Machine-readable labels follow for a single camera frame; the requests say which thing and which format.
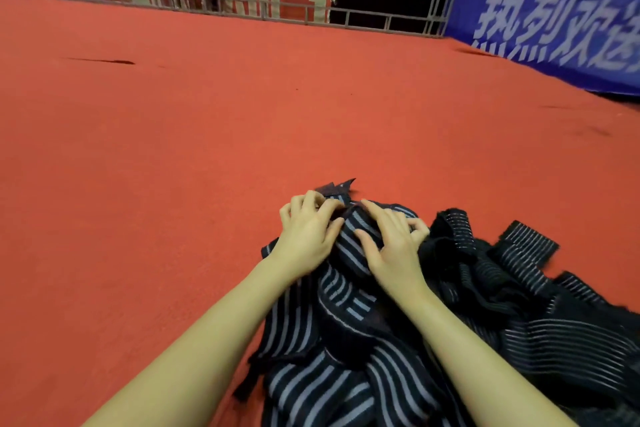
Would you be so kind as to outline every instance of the forearm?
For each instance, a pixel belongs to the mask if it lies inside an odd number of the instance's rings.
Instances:
[[[271,305],[289,285],[269,259],[199,318],[86,426],[203,426]]]
[[[478,427],[575,427],[426,284],[399,305],[436,354]]]

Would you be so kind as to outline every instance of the bare arm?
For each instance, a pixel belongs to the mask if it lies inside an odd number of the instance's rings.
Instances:
[[[575,427],[500,355],[458,319],[426,285],[417,250],[429,230],[422,220],[363,201],[378,222],[381,251],[358,233],[369,268],[436,354],[478,427]],[[416,229],[410,231],[410,225]]]
[[[329,254],[344,223],[339,218],[329,224],[338,206],[342,206],[339,201],[324,201],[314,191],[293,197],[280,210],[283,231],[268,258],[103,405],[85,427],[207,425],[273,303]]]

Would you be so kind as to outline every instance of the blue banner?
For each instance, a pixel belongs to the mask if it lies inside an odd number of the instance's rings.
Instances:
[[[640,95],[640,0],[454,0],[446,35],[589,91]]]

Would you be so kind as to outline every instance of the clothing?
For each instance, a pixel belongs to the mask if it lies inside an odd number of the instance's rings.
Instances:
[[[351,201],[352,181],[319,189],[347,204],[334,215],[344,226],[326,261],[274,304],[234,395],[246,399],[264,375],[264,427],[472,426],[437,359],[367,267],[355,230],[379,248],[382,236]],[[576,422],[640,425],[640,317],[575,275],[546,277],[557,248],[518,221],[491,245],[452,208],[437,214],[418,255],[438,297]]]

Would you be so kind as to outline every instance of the red carpet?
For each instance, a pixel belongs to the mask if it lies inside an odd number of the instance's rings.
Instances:
[[[551,275],[640,310],[630,108],[449,40],[0,7],[5,425],[79,425],[332,180],[490,240],[524,221],[561,244]]]

